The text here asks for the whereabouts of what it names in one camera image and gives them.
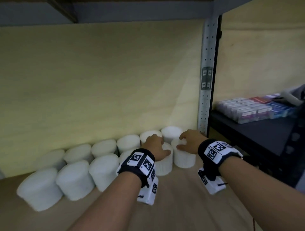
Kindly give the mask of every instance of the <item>shelf surface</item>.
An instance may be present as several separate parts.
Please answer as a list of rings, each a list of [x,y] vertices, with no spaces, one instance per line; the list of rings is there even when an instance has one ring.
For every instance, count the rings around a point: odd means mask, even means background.
[[[210,126],[250,155],[275,164],[293,128],[295,119],[285,117],[237,124],[218,111],[210,113]]]

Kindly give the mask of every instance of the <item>hand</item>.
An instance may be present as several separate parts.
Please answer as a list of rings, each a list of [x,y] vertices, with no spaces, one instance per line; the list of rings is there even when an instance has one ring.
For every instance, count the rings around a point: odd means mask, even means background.
[[[157,136],[157,134],[153,134],[146,139],[141,148],[149,150],[155,157],[155,161],[161,161],[170,154],[170,150],[162,149],[163,143],[164,141],[162,137]]]
[[[179,144],[177,145],[177,149],[191,154],[198,154],[199,145],[208,138],[199,131],[189,129],[186,132],[183,132],[179,139],[186,139],[186,145]]]

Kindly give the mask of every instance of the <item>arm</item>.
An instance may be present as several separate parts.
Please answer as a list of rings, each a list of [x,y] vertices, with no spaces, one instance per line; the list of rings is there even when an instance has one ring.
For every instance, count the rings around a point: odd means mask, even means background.
[[[199,145],[207,140],[198,131],[188,130],[180,139],[180,150],[198,154]],[[209,158],[204,165],[214,164]],[[227,158],[218,168],[237,197],[264,231],[301,231],[305,227],[305,195],[263,173],[238,157]]]
[[[149,150],[155,161],[160,161],[170,154],[170,150],[162,149],[162,144],[162,138],[154,134],[147,138],[142,148]],[[136,174],[120,173],[69,231],[127,230],[141,185]]]

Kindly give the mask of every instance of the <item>white cylindrical object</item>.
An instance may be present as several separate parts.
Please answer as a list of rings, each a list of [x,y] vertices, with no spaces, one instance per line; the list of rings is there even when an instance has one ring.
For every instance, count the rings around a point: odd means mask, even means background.
[[[196,155],[190,154],[186,151],[177,149],[178,144],[186,144],[186,139],[180,140],[178,138],[173,139],[171,145],[174,150],[174,164],[180,168],[190,168],[196,163]]]
[[[164,142],[171,144],[172,140],[179,138],[183,132],[182,128],[175,126],[168,126],[161,130]]]
[[[90,144],[81,144],[79,146],[70,148],[63,159],[68,163],[78,162],[80,160],[86,160],[89,164],[94,160],[93,155],[91,154],[91,145]]]
[[[55,168],[38,170],[19,185],[17,195],[35,211],[43,211],[52,207],[63,196],[63,192],[55,183],[56,175]]]
[[[142,132],[141,135],[140,135],[141,143],[142,144],[145,143],[146,139],[149,136],[152,136],[153,134],[157,134],[157,136],[162,137],[162,133],[160,131],[157,131],[157,130],[150,130],[150,131]]]
[[[81,160],[63,167],[56,177],[56,184],[71,201],[87,196],[94,188],[88,162]]]
[[[92,146],[91,152],[95,158],[109,153],[117,154],[117,142],[114,139],[102,140]]]
[[[115,154],[100,156],[92,161],[89,167],[89,173],[99,191],[105,191],[117,177],[116,170],[118,166],[119,158]]]
[[[161,161],[155,162],[155,170],[157,176],[165,176],[169,174],[173,169],[173,148],[170,144],[164,143],[162,145],[163,150],[170,150],[170,155],[165,157]]]
[[[123,153],[120,155],[120,158],[119,158],[120,164],[122,164],[122,163],[126,160],[126,158],[127,158],[128,156],[131,155],[131,153],[132,153],[134,150],[136,150],[136,148],[133,148],[133,149],[130,149],[130,150],[127,150],[127,151],[123,152]]]
[[[57,149],[50,151],[35,161],[35,169],[56,168],[58,171],[62,169],[67,163],[63,160],[65,151]]]
[[[124,151],[140,147],[140,137],[138,135],[127,135],[117,141],[120,154]]]

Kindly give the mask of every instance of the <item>beige wall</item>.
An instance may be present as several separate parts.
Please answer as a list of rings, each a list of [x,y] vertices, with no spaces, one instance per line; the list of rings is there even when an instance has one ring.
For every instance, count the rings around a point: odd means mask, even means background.
[[[0,169],[55,148],[196,128],[203,20],[0,28]]]
[[[253,0],[223,15],[214,102],[305,83],[305,1]]]

